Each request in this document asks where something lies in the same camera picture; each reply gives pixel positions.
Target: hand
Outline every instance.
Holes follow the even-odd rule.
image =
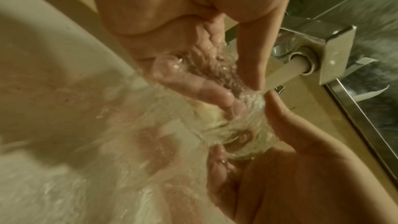
[[[265,114],[292,148],[250,161],[228,160],[223,146],[208,157],[209,196],[237,224],[398,223],[398,209],[361,160],[338,140],[294,115],[275,92]]]
[[[203,68],[217,65],[228,15],[239,22],[238,74],[247,86],[261,90],[288,1],[95,0],[108,30],[148,77],[224,110],[239,101],[223,86],[175,68],[178,60],[191,54]]]

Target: human hand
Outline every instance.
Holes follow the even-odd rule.
[[[290,112],[275,92],[265,99],[270,126],[292,148],[248,161],[211,148],[208,192],[226,216],[237,224],[398,223],[397,206],[350,149]]]
[[[238,74],[254,90],[265,68],[289,0],[95,0],[108,30],[151,79],[190,98],[243,111],[225,87],[175,68],[191,54],[201,68],[217,66],[225,15],[239,22]]]

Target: skin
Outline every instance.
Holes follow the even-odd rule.
[[[238,74],[254,90],[264,87],[265,68],[289,0],[95,0],[108,30],[144,74],[189,98],[234,114],[244,111],[226,88],[178,69],[191,54],[203,69],[219,66],[227,15],[239,23]]]
[[[265,100],[270,126],[289,146],[248,161],[211,148],[207,188],[226,216],[236,224],[398,223],[398,207],[348,147],[290,112],[275,92]]]

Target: chrome faucet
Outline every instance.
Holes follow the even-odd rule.
[[[344,75],[356,27],[285,15],[271,56],[287,63],[295,55],[305,56],[320,85]],[[226,42],[236,38],[237,26],[226,32]]]

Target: white sink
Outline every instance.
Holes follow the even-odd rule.
[[[0,0],[0,27],[0,223],[227,223],[198,139],[134,130],[156,99],[132,68],[43,0]]]

